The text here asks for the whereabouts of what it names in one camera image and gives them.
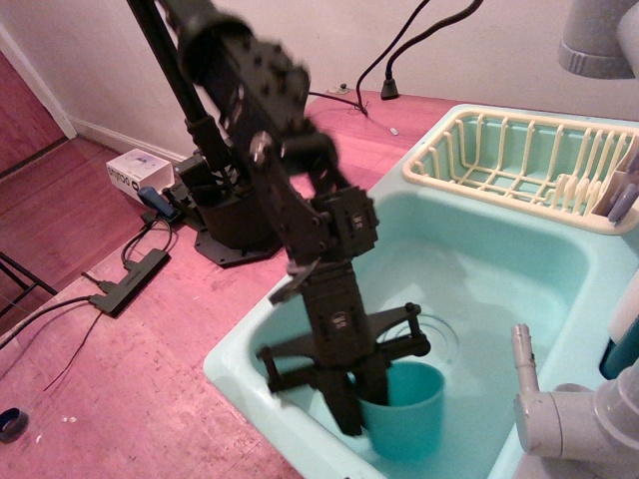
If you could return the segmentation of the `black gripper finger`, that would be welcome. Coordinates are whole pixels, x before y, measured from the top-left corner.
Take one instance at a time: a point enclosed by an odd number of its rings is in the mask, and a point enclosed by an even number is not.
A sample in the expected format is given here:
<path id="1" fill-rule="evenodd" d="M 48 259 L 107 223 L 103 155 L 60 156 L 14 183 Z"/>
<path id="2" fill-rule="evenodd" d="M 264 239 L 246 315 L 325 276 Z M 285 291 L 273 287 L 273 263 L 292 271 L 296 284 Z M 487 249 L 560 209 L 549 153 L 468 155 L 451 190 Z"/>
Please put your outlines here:
<path id="1" fill-rule="evenodd" d="M 342 371 L 321 371 L 319 391 L 339 430 L 348 436 L 361 435 L 360 408 L 348 375 Z"/>
<path id="2" fill-rule="evenodd" d="M 355 392 L 367 402 L 377 405 L 388 404 L 388 379 L 385 362 L 366 364 L 354 372 Z"/>

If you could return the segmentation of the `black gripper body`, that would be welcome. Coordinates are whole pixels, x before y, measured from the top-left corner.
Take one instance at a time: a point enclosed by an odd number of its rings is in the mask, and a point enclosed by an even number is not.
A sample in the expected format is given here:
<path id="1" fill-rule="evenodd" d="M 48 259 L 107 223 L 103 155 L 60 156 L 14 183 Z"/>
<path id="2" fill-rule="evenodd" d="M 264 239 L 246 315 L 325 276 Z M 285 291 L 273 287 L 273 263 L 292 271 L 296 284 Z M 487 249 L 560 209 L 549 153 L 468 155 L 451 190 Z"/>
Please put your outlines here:
<path id="1" fill-rule="evenodd" d="M 291 270 L 293 279 L 270 296 L 278 304 L 296 295 L 304 300 L 311 331 L 272 346 L 257 357 L 264 363 L 269 389 L 280 392 L 302 385 L 319 389 L 321 371 L 352 373 L 366 364 L 425 356 L 430 343 L 420 330 L 420 306 L 368 314 L 349 262 L 313 262 Z"/>

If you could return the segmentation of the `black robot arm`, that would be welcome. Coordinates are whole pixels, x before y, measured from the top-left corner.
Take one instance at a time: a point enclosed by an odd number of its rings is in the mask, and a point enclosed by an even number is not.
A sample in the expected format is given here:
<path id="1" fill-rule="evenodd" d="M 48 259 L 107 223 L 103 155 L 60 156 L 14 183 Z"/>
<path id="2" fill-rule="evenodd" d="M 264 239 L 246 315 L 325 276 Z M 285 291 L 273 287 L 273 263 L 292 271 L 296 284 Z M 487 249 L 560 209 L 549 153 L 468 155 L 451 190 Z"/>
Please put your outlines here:
<path id="1" fill-rule="evenodd" d="M 351 262 L 374 247 L 367 193 L 342 174 L 332 139 L 305 115 L 307 71 L 276 43 L 208 1 L 133 1 L 130 9 L 191 122 L 215 148 L 210 166 L 251 182 L 290 259 L 271 297 L 300 295 L 309 333 L 262 348 L 268 386 L 318 390 L 340 431 L 362 432 L 360 402 L 386 404 L 393 360 L 430 350 L 419 307 L 364 310 Z"/>

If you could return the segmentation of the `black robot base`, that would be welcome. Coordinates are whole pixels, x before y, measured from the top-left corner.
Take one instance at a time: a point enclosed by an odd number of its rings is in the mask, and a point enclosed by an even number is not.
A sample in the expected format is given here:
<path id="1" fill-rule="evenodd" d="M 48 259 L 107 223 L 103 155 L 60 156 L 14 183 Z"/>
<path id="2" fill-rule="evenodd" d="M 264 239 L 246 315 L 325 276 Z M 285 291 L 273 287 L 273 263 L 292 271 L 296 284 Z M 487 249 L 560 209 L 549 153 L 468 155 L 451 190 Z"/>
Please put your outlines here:
<path id="1" fill-rule="evenodd" d="M 164 197 L 196 233 L 195 250 L 223 268 L 272 257 L 282 242 L 253 185 L 231 166 L 214 171 L 200 153 L 175 165 Z"/>

